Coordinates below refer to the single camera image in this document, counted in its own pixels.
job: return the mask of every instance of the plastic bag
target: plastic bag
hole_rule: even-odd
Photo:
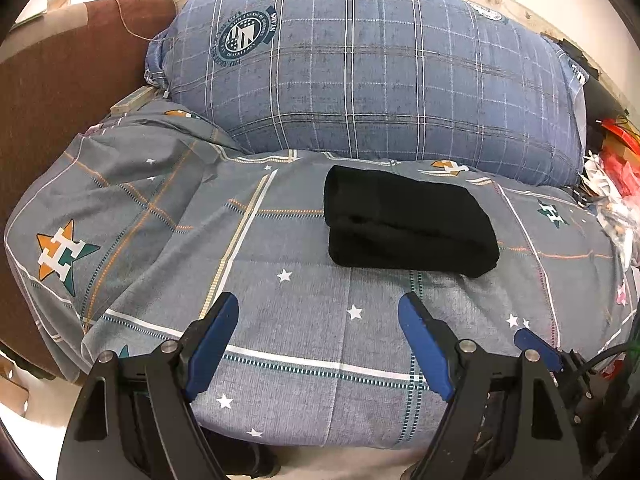
[[[616,185],[605,173],[600,157],[591,151],[584,157],[584,173],[580,177],[595,195],[622,199]]]
[[[640,262],[640,196],[604,197],[596,202],[598,222],[620,252],[626,271]]]

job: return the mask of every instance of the circular emblem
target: circular emblem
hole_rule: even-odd
[[[463,0],[463,1],[468,3],[475,10],[477,10],[478,14],[480,14],[481,16],[486,17],[489,20],[494,20],[494,22],[499,22],[502,19],[502,15],[497,10],[487,9],[486,7],[483,7],[482,5],[478,5],[475,2],[470,2],[469,0]]]
[[[218,38],[218,56],[234,61],[251,52],[265,40],[272,20],[261,10],[250,10],[229,20]]]

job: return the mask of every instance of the blue gripper pad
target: blue gripper pad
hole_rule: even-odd
[[[528,328],[518,330],[513,336],[513,343],[523,352],[529,349],[536,350],[550,372],[559,372],[562,370],[560,352]]]
[[[228,292],[223,292],[209,309],[209,316],[215,315],[215,310],[220,310],[202,337],[200,344],[189,359],[189,375],[184,395],[192,402],[199,393],[206,391],[213,374],[218,368],[220,359],[225,352],[226,345],[238,324],[238,298]]]
[[[437,335],[433,335],[427,328],[423,318],[417,313],[417,308],[424,309],[426,312],[424,305],[415,294],[405,294],[400,298],[398,303],[400,328],[402,328],[404,337],[414,352],[429,388],[439,394],[443,400],[449,402],[454,393],[454,385],[450,380],[450,363],[446,357],[447,349],[440,348],[436,341]],[[433,321],[446,325],[443,321]]]

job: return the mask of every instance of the screw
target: screw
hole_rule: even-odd
[[[471,339],[463,339],[462,341],[460,341],[459,343],[460,345],[460,349],[465,353],[465,354],[472,354],[473,352],[476,351],[476,349],[478,348],[478,346],[476,345],[476,343],[474,343],[473,341],[471,341]]]
[[[173,339],[169,339],[169,341],[165,341],[160,345],[160,349],[163,354],[171,354],[178,349],[178,342]]]
[[[530,348],[529,350],[525,350],[524,357],[527,358],[527,361],[532,363],[540,361],[540,354],[537,350]]]
[[[115,354],[111,350],[105,350],[100,355],[98,355],[98,361],[101,363],[108,363],[113,359]]]

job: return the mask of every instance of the pillow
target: pillow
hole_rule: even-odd
[[[190,0],[158,40],[147,80],[245,153],[445,158],[551,186],[582,168],[586,76],[465,0]]]

